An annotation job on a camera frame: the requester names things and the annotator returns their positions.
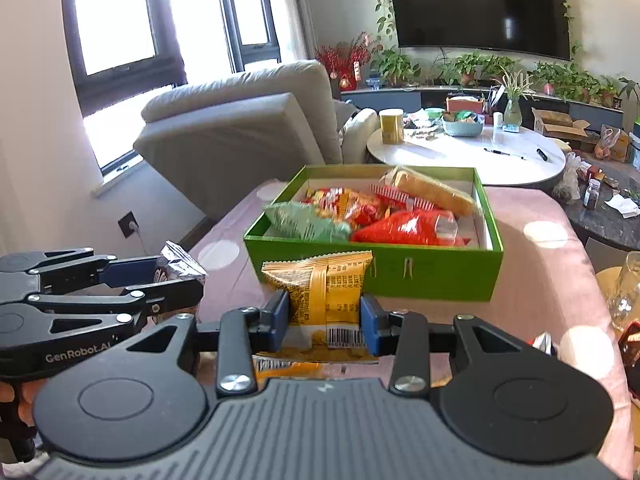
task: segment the tv stand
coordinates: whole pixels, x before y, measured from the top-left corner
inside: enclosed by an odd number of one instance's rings
[[[421,108],[446,108],[447,95],[450,92],[460,91],[460,86],[417,86],[410,88],[381,88],[373,90],[363,88],[342,92],[343,101],[352,101],[358,108],[373,108],[379,112],[386,108],[402,108],[405,112],[417,112]],[[470,95],[483,95],[488,97],[490,88],[471,87],[463,88],[465,93]],[[507,104],[505,96],[498,103],[498,111],[503,112]],[[574,121],[583,119],[590,123],[589,130],[600,133],[603,124],[614,128],[622,128],[624,113],[621,110],[613,110],[600,105],[585,104],[578,101],[564,101],[558,97],[551,97],[546,94],[535,94],[529,98],[520,98],[520,108],[522,110],[522,125],[533,129],[533,113],[531,108],[541,110],[554,110],[571,115]]]

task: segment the pink tablecloth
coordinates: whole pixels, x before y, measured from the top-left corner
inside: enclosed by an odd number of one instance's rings
[[[262,305],[269,297],[269,289],[258,282],[242,235],[278,189],[278,184],[267,184],[252,192],[191,251],[209,271],[200,309],[203,320],[219,319],[232,308]],[[605,330],[613,341],[590,261],[561,207],[538,190],[488,188],[487,194],[505,248],[491,302],[379,298],[380,303],[389,310],[420,312],[433,322],[451,322],[461,312],[475,314],[524,340],[546,331],[560,342],[571,327],[589,325]],[[385,380],[391,363],[383,358],[376,366],[350,365],[346,375]],[[434,370],[442,371],[442,362],[433,364]],[[630,479],[634,453],[630,398],[617,351],[613,368],[601,382],[613,399],[615,416],[599,458],[620,478]]]

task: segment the green box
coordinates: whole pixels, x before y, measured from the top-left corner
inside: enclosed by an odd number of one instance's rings
[[[274,200],[287,202],[313,189],[352,187],[368,189],[391,166],[354,164],[305,166]],[[423,298],[450,301],[489,301],[502,263],[503,247],[494,215],[474,168],[419,168],[413,170],[447,182],[469,192],[481,214],[468,223],[477,235],[476,248],[449,248],[354,242],[307,242],[283,238],[262,214],[244,235],[255,272],[263,281],[264,262],[303,260],[322,254],[371,251],[373,261],[367,270],[364,292],[396,298]]]

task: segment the red decorative plant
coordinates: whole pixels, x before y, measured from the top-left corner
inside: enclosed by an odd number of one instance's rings
[[[340,79],[342,90],[355,90],[354,63],[366,64],[371,60],[369,36],[361,32],[350,44],[339,43],[337,46],[321,45],[316,48],[316,59],[324,65],[331,79]]]

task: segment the beige sofa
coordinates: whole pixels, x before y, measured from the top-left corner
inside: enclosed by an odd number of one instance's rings
[[[176,88],[149,101],[142,117],[135,150],[213,219],[261,182],[287,181],[305,164],[364,162],[379,127],[375,111],[363,110],[340,139],[317,61]]]

